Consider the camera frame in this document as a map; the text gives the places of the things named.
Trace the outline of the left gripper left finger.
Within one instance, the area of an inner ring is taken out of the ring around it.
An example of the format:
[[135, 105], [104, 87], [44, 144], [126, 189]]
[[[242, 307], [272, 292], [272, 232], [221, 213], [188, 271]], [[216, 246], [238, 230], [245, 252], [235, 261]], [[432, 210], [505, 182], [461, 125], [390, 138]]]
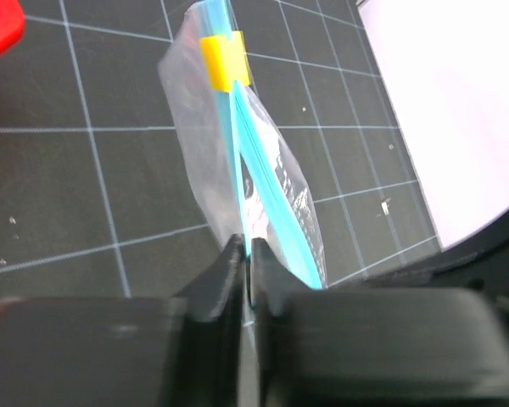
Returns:
[[234, 406], [239, 237], [169, 298], [0, 300], [0, 406]]

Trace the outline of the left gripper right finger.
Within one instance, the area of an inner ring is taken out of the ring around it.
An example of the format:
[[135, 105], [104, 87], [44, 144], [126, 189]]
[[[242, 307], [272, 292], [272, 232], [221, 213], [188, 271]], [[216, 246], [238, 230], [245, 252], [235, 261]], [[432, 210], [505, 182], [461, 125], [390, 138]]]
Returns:
[[464, 288], [307, 287], [250, 255], [262, 406], [509, 406], [509, 331]]

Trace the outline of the clear zip top bag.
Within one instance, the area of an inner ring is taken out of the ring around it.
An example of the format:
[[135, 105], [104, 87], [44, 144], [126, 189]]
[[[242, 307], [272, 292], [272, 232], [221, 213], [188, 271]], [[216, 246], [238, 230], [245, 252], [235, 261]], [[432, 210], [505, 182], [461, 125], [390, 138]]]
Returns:
[[228, 2], [199, 1], [186, 11], [159, 77], [193, 196], [217, 242], [261, 238], [304, 284], [325, 288], [308, 183], [251, 88], [243, 33]]

